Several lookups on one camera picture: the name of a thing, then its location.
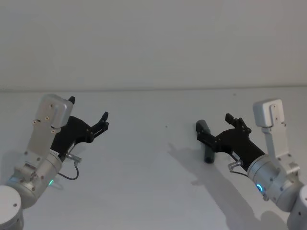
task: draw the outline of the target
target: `black cable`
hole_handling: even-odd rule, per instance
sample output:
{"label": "black cable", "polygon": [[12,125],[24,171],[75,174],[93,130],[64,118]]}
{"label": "black cable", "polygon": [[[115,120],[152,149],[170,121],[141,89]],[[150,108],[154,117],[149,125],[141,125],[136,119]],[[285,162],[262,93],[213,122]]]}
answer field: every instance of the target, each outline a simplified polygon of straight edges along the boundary
{"label": "black cable", "polygon": [[235,173],[235,174],[239,174],[239,175],[242,175],[242,176],[246,176],[246,177],[248,177],[246,174],[241,173],[241,172],[235,172],[235,171],[232,171],[231,173]]}
{"label": "black cable", "polygon": [[61,173],[58,173],[58,175],[60,175],[60,176],[62,176],[62,177],[64,177],[64,178],[66,178],[66,179],[68,179],[68,180],[71,180],[71,181],[77,180],[78,177],[79,177],[79,169],[78,169],[77,166],[75,166],[75,168],[76,168],[76,170],[77,170],[77,176],[76,176],[75,178],[70,178],[70,177],[65,176],[65,175],[63,175],[63,174],[61,174]]}

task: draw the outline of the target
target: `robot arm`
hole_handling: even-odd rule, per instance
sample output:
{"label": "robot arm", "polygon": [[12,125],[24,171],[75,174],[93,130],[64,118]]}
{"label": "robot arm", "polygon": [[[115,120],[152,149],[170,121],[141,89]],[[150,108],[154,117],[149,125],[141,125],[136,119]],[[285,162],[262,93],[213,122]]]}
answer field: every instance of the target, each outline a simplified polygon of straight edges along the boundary
{"label": "robot arm", "polygon": [[264,200],[271,200],[279,209],[290,212],[290,230],[307,229],[307,186],[298,178],[299,166],[289,153],[281,100],[266,100],[254,104],[257,126],[262,127],[268,154],[261,151],[249,139],[251,129],[242,118],[230,114],[225,120],[234,128],[214,137],[205,121],[196,123],[197,140],[208,148],[205,162],[214,162],[215,152],[226,152],[236,162],[228,165],[230,172],[241,166],[255,183]]}
{"label": "robot arm", "polygon": [[62,162],[66,158],[74,160],[75,166],[81,162],[81,158],[71,154],[73,147],[80,142],[91,143],[108,129],[107,112],[93,127],[70,116],[74,100],[54,94],[43,97],[25,159],[15,166],[6,185],[0,186],[1,230],[21,230],[22,210],[36,203],[59,173]]}

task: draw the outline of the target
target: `blue led light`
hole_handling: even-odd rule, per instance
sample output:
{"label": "blue led light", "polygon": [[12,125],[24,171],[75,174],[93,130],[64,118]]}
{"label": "blue led light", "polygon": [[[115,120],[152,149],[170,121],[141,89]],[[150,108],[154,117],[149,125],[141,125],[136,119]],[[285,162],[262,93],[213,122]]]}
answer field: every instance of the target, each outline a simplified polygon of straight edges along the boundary
{"label": "blue led light", "polygon": [[259,191],[261,191],[261,192],[263,191],[263,188],[260,184],[257,184],[257,188],[259,189]]}

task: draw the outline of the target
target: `white table surface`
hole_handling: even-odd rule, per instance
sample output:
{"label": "white table surface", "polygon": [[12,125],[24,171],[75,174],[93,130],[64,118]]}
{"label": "white table surface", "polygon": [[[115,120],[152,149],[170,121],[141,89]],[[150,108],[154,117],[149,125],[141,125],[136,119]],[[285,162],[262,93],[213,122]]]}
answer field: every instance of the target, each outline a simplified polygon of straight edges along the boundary
{"label": "white table surface", "polygon": [[[0,93],[0,182],[13,172],[32,132],[44,93]],[[59,92],[76,97],[72,115],[89,125],[109,112],[109,130],[74,153],[80,177],[57,176],[35,206],[24,212],[25,230],[285,230],[288,214],[264,202],[254,184],[231,174],[232,160],[203,163],[195,122],[214,135],[231,128],[226,113],[242,117],[253,142],[266,150],[252,104],[283,100],[290,150],[307,183],[307,88],[197,91]],[[62,173],[75,175],[71,161]]]}

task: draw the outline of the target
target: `white backdrop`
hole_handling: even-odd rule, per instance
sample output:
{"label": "white backdrop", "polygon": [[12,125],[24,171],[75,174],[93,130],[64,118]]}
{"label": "white backdrop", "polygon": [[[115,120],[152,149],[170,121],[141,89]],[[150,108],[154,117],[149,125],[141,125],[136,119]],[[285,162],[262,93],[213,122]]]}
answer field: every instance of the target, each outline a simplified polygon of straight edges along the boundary
{"label": "white backdrop", "polygon": [[307,84],[305,0],[1,0],[0,88]]}
{"label": "white backdrop", "polygon": [[[0,93],[0,184],[27,146],[42,95]],[[195,123],[205,119],[217,135],[231,128],[226,113],[242,117],[251,140],[266,151],[252,104],[280,97],[290,151],[307,184],[307,88],[59,95],[74,95],[72,115],[90,125],[109,111],[109,130],[73,150],[83,158],[80,177],[57,176],[25,211],[24,230],[286,230],[288,215],[263,201],[248,178],[230,173],[227,154],[203,163]],[[74,176],[73,162],[65,161],[61,172]]]}

